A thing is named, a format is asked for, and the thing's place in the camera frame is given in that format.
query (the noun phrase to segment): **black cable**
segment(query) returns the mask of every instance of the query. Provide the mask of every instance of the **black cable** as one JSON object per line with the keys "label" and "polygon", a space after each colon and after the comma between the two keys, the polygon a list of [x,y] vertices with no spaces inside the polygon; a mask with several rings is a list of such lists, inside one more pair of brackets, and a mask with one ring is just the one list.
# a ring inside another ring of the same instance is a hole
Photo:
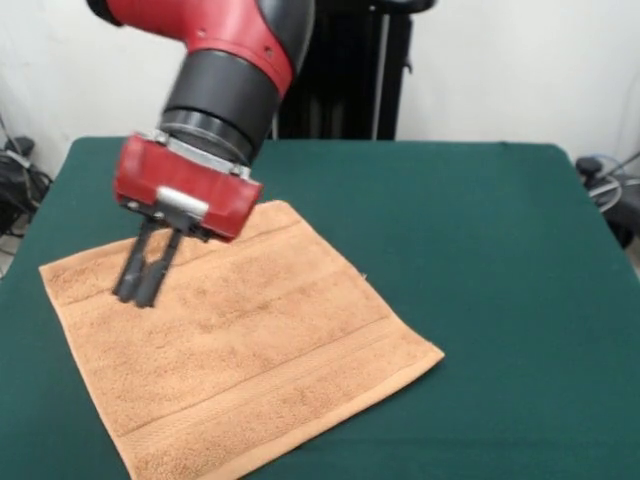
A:
{"label": "black cable", "polygon": [[634,153],[633,155],[631,155],[628,159],[626,159],[624,162],[620,163],[619,165],[615,165],[613,167],[611,167],[609,170],[602,172],[600,175],[598,175],[599,178],[605,178],[608,177],[616,172],[618,172],[619,170],[622,170],[624,167],[626,167],[627,165],[632,164],[633,162],[635,162],[636,160],[640,159],[640,152]]}

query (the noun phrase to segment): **towel edge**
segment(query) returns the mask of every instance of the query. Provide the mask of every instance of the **towel edge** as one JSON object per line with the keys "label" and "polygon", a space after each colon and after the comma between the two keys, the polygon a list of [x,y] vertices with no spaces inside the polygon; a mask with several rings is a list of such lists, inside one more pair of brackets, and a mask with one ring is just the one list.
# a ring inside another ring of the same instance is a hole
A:
{"label": "towel edge", "polygon": [[382,383],[350,402],[341,405],[320,418],[301,425],[295,430],[287,432],[282,437],[245,452],[220,468],[198,477],[197,480],[243,478],[338,424],[349,420],[354,415],[391,397],[426,374],[445,358],[444,352],[437,346],[431,344],[431,347],[429,354],[422,360],[396,372]]}

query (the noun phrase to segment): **green tablecloth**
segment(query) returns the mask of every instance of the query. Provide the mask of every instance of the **green tablecloth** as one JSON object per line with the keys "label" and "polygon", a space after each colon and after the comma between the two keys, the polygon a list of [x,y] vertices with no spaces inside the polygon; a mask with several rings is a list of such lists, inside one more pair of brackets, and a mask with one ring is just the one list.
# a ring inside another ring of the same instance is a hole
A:
{"label": "green tablecloth", "polygon": [[[75,143],[0,286],[3,479],[126,478],[37,272],[136,234],[121,143]],[[640,285],[559,149],[282,142],[255,176],[447,358],[253,477],[640,478]]]}

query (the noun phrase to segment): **orange towel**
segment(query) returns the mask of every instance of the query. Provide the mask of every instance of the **orange towel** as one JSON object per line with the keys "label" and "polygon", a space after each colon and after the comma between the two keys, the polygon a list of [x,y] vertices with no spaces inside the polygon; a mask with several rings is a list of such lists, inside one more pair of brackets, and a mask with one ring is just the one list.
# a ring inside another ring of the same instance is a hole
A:
{"label": "orange towel", "polygon": [[111,295],[131,242],[41,273],[134,479],[241,477],[443,358],[283,202],[232,245],[184,241],[155,309]]}

